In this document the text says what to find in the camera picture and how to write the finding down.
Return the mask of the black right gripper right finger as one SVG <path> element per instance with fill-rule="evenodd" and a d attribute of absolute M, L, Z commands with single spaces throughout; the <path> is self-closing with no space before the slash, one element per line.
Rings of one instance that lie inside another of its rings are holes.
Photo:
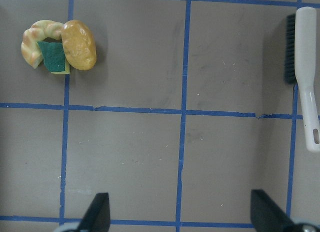
<path fill-rule="evenodd" d="M 292 232 L 294 222 L 264 190 L 250 194 L 250 221 L 257 232 Z"/>

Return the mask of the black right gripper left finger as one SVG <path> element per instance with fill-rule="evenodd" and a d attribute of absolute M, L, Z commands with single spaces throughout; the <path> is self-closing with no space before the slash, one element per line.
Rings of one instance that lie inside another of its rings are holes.
<path fill-rule="evenodd" d="M 108 193 L 98 193 L 77 227 L 78 232 L 108 232 L 111 225 Z"/>

